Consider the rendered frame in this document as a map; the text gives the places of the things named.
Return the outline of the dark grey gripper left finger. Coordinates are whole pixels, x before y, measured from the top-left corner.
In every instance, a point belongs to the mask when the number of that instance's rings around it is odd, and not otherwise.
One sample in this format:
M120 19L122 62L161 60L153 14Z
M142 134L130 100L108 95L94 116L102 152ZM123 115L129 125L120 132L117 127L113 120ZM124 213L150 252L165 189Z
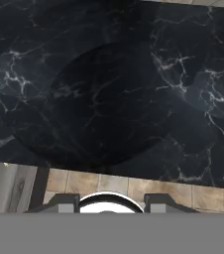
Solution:
M57 193L45 204L27 210L27 213L80 213L78 193Z

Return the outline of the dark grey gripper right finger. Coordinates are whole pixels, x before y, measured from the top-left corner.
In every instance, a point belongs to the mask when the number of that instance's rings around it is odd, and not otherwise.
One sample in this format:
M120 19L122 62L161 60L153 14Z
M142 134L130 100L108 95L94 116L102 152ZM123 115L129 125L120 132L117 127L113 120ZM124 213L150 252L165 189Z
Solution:
M197 210L177 203L167 193L146 193L144 203L145 213L197 213Z

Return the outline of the grey wooden drawer front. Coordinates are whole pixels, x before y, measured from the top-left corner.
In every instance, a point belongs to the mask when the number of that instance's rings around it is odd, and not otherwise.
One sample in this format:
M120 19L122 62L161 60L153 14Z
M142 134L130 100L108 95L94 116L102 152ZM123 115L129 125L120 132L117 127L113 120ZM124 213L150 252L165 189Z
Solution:
M36 174L36 167L0 163L0 213L28 209Z

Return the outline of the round white and black object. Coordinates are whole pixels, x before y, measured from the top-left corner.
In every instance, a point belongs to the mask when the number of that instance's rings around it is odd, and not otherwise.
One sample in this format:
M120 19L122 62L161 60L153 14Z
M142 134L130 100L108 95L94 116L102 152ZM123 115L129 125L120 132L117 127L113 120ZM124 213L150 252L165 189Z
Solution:
M143 213L144 210L131 198L113 191L98 191L83 196L79 202L81 213Z

